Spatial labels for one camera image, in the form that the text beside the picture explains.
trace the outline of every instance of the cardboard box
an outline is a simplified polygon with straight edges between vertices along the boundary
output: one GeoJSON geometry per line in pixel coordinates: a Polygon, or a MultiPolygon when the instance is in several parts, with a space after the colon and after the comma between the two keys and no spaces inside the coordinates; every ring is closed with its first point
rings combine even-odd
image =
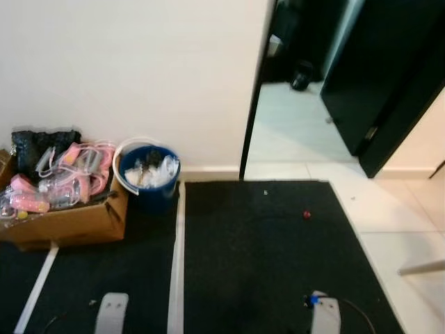
{"type": "MultiPolygon", "coordinates": [[[[6,186],[14,174],[14,162],[9,159],[0,174],[0,184],[6,186]]],[[[0,241],[13,242],[20,250],[98,244],[124,238],[128,193],[116,178],[111,190],[114,198],[97,205],[35,215],[33,219],[0,230],[0,241]]]]}

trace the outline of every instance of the white floor tile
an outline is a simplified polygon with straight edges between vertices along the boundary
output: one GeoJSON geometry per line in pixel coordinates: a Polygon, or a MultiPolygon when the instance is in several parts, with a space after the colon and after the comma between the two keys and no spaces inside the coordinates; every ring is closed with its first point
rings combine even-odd
{"type": "Polygon", "coordinates": [[[313,179],[331,182],[358,232],[437,231],[422,210],[406,204],[415,199],[402,182],[392,185],[397,188],[393,194],[388,186],[368,179],[359,164],[313,163],[307,168],[313,179]]]}
{"type": "Polygon", "coordinates": [[[362,246],[407,334],[443,334],[445,271],[399,276],[405,265],[445,258],[438,232],[363,233],[362,246]]]}
{"type": "Polygon", "coordinates": [[[431,180],[405,180],[431,221],[445,231],[445,169],[431,180]]]}
{"type": "Polygon", "coordinates": [[[248,163],[245,180],[308,180],[306,164],[248,163]]]}
{"type": "Polygon", "coordinates": [[[251,162],[355,161],[319,96],[321,83],[297,92],[288,83],[261,87],[251,162]]]}

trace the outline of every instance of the white wall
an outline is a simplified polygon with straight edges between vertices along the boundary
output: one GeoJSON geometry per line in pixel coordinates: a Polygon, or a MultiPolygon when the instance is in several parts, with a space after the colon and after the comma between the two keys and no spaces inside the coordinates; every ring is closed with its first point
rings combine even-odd
{"type": "Polygon", "coordinates": [[[379,172],[385,178],[428,178],[445,160],[445,89],[379,172]]]}
{"type": "Polygon", "coordinates": [[[348,3],[337,27],[337,31],[335,33],[334,41],[332,42],[329,54],[326,57],[326,62],[323,65],[323,75],[325,77],[329,73],[336,57],[338,57],[343,50],[343,47],[348,40],[350,31],[354,27],[357,16],[362,9],[364,1],[365,0],[348,0],[348,3]]]}
{"type": "Polygon", "coordinates": [[[0,146],[15,127],[75,126],[236,170],[270,2],[3,1],[0,146]]]}

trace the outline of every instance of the black carpet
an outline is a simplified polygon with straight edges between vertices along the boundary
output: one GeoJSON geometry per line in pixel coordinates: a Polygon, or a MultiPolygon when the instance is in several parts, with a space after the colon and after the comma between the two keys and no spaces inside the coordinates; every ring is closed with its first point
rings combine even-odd
{"type": "MultiPolygon", "coordinates": [[[[358,305],[378,334],[402,333],[326,182],[186,184],[184,271],[185,334],[307,333],[314,290],[358,305]]],[[[369,333],[347,307],[341,320],[342,334],[369,333]]]]}
{"type": "Polygon", "coordinates": [[[26,333],[41,333],[64,313],[48,334],[94,333],[108,292],[129,295],[124,333],[166,333],[176,210],[175,205],[163,216],[148,216],[130,203],[124,240],[60,249],[26,333]],[[89,306],[91,300],[97,303],[89,306]]]}
{"type": "Polygon", "coordinates": [[[0,333],[14,331],[47,253],[22,253],[0,242],[0,333]]]}

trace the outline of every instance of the blue bucket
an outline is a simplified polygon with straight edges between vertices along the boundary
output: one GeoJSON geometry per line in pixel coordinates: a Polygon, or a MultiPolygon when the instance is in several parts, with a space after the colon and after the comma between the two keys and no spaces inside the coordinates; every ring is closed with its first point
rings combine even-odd
{"type": "MultiPolygon", "coordinates": [[[[125,171],[127,169],[134,168],[134,164],[137,159],[144,161],[147,154],[149,154],[152,150],[157,150],[161,154],[162,159],[168,155],[170,155],[172,158],[178,159],[177,155],[167,148],[146,145],[126,153],[121,158],[119,174],[125,178],[125,171]]],[[[138,188],[138,195],[133,194],[133,200],[136,205],[143,211],[149,212],[150,214],[160,214],[170,209],[174,202],[176,183],[180,171],[181,163],[179,163],[178,171],[175,177],[167,184],[156,188],[138,188]]]]}

